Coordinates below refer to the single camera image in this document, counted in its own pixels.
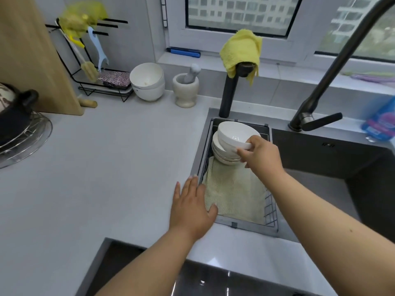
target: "countertop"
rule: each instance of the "countertop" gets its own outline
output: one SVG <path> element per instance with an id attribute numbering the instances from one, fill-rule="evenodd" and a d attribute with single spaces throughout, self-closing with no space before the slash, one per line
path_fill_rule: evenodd
<path id="1" fill-rule="evenodd" d="M 75 295 L 104 238 L 150 247 L 168 228 L 210 107 L 182 109 L 92 95 L 83 116 L 48 114 L 52 136 L 0 170 L 0 294 Z M 290 119 L 294 110 L 234 102 L 233 111 Z M 334 127 L 355 129 L 345 119 Z M 336 295 L 299 243 L 214 224 L 189 259 L 324 296 Z"/>

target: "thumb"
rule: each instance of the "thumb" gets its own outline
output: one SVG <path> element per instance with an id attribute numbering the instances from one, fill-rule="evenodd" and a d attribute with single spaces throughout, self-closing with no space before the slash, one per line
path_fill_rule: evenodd
<path id="1" fill-rule="evenodd" d="M 217 218 L 217 215 L 218 215 L 218 207 L 215 204 L 212 204 L 208 214 L 209 214 L 211 222 L 214 223 L 215 218 Z"/>
<path id="2" fill-rule="evenodd" d="M 246 162 L 248 157 L 251 155 L 251 152 L 246 150 L 246 149 L 238 148 L 237 149 L 237 154 L 241 157 L 241 159 L 244 162 Z"/>

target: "forearm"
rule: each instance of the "forearm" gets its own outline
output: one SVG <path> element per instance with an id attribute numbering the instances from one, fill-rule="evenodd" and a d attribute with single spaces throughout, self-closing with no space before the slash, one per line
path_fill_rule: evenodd
<path id="1" fill-rule="evenodd" d="M 300 243 L 339 295 L 395 294 L 393 243 L 286 173 L 266 182 Z"/>
<path id="2" fill-rule="evenodd" d="M 113 277 L 96 296 L 169 296 L 194 241 L 170 229 Z"/>

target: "window hinge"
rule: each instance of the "window hinge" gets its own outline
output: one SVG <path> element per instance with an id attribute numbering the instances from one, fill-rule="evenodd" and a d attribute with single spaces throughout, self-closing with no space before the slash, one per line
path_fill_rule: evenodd
<path id="1" fill-rule="evenodd" d="M 163 26 L 167 28 L 167 10 L 166 10 L 166 0 L 160 0 L 162 3 L 162 19 L 163 19 Z"/>

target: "black pot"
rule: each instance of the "black pot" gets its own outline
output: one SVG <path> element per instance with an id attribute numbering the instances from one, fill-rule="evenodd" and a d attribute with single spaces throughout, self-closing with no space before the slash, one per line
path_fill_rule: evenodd
<path id="1" fill-rule="evenodd" d="M 15 98 L 0 112 L 0 147 L 19 136 L 30 124 L 32 106 L 38 99 L 36 90 L 20 92 L 10 84 L 2 83 L 15 93 Z"/>

